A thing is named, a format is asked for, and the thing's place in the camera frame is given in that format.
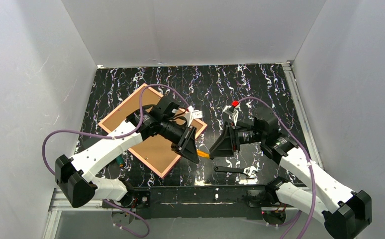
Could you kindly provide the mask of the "orange handled screwdriver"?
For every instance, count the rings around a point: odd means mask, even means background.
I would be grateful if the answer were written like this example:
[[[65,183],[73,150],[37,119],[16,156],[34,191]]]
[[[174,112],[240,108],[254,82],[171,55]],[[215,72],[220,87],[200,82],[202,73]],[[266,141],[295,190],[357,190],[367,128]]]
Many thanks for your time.
[[[206,152],[203,152],[203,151],[200,151],[200,150],[197,150],[197,155],[201,158],[205,158],[205,159],[210,159],[210,155],[209,153],[206,153]]]

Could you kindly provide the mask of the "pink photo frame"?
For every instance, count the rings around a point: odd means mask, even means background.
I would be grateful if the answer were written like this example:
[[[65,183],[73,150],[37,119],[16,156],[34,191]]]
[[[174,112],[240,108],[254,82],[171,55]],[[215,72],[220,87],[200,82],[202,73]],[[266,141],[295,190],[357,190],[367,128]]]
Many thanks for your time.
[[[142,97],[142,105],[156,104],[163,95],[147,84],[142,84],[134,90],[113,111],[108,113],[98,125],[107,134],[114,131],[126,117],[139,108],[139,97]],[[181,157],[171,149],[172,143],[160,135],[146,139],[141,144],[133,146],[128,151],[139,161],[150,168],[160,178],[166,177],[173,167],[180,161],[191,163],[190,160]]]

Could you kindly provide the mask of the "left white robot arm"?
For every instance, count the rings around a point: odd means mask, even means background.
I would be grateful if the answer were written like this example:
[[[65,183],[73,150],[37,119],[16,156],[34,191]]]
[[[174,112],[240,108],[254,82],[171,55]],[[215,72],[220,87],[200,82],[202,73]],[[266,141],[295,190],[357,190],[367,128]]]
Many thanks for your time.
[[[140,105],[107,136],[71,157],[61,155],[55,161],[55,180],[73,208],[84,206],[92,199],[120,201],[129,192],[123,179],[98,178],[96,174],[122,153],[146,139],[160,135],[171,142],[170,149],[181,157],[199,163],[195,144],[196,127],[192,121],[202,112],[187,107],[183,125],[175,122],[180,104],[162,97],[150,110]]]

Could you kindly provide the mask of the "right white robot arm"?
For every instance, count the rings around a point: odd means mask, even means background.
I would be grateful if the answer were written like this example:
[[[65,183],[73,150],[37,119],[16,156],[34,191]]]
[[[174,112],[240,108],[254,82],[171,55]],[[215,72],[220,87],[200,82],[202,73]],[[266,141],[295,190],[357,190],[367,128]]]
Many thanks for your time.
[[[258,143],[266,157],[308,187],[305,191],[277,177],[255,195],[256,199],[297,208],[309,219],[321,222],[335,239],[353,239],[372,223],[371,196],[343,185],[311,160],[291,133],[281,132],[283,123],[270,107],[257,108],[251,124],[238,120],[238,101],[226,105],[223,111],[230,120],[210,148],[210,159],[231,157],[242,145]]]

